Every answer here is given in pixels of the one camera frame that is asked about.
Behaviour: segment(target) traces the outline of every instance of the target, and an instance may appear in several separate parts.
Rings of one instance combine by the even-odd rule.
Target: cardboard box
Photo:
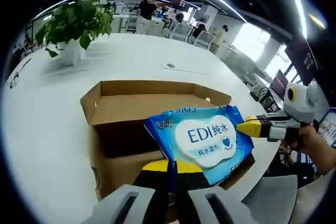
[[[184,106],[205,108],[230,101],[227,94],[193,83],[99,82],[80,100],[86,120],[92,126],[90,161],[98,200],[123,184],[133,184],[143,166],[163,159],[156,141],[143,126],[145,119]],[[234,185],[253,163],[250,154],[221,186],[228,189]]]

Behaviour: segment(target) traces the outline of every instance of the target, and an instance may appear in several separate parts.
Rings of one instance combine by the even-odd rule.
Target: white flower pot
[[[79,39],[70,40],[68,44],[65,42],[58,43],[60,60],[66,66],[73,66],[79,63],[85,56],[85,49],[79,44]]]

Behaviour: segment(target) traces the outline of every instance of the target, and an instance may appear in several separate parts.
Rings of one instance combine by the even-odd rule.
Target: cardboard box flap
[[[231,97],[193,83],[171,81],[102,81],[82,99],[91,125],[144,120],[180,107],[229,104]]]

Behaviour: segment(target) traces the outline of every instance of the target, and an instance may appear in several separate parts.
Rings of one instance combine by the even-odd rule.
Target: heart logo
[[[179,149],[199,166],[211,168],[236,152],[236,130],[228,118],[184,120],[175,129]]]

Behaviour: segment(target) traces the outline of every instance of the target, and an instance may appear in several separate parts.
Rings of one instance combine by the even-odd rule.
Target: green leaves
[[[88,49],[88,47],[89,47],[89,45],[91,43],[91,39],[90,39],[87,31],[84,30],[84,32],[80,36],[79,43],[80,43],[80,46],[82,48],[84,48],[85,50]]]
[[[111,33],[112,18],[111,7],[101,5],[99,0],[77,1],[71,5],[63,3],[38,31],[36,41],[41,46],[43,38],[47,45],[79,39],[81,47],[86,50],[100,34]],[[51,57],[57,55],[50,49],[46,50]]]
[[[52,57],[52,58],[55,57],[55,56],[58,56],[58,53],[56,53],[56,52],[50,50],[50,49],[47,48],[47,47],[46,47],[46,51],[48,51],[50,57]]]

